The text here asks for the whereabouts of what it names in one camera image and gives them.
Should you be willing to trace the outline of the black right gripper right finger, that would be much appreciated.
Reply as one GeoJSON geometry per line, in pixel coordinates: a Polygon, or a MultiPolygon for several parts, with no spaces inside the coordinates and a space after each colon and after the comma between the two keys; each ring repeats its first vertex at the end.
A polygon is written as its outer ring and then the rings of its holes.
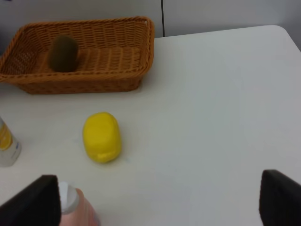
{"type": "Polygon", "coordinates": [[[301,224],[301,185],[275,169],[262,172],[259,214],[264,226],[301,224]]]}

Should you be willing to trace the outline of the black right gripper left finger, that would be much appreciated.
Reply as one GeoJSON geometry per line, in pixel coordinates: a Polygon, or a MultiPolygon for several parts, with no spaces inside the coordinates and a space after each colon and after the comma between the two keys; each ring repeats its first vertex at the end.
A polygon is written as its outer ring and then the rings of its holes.
{"type": "Polygon", "coordinates": [[[0,206],[2,226],[58,226],[61,216],[55,175],[42,175],[0,206]]]}

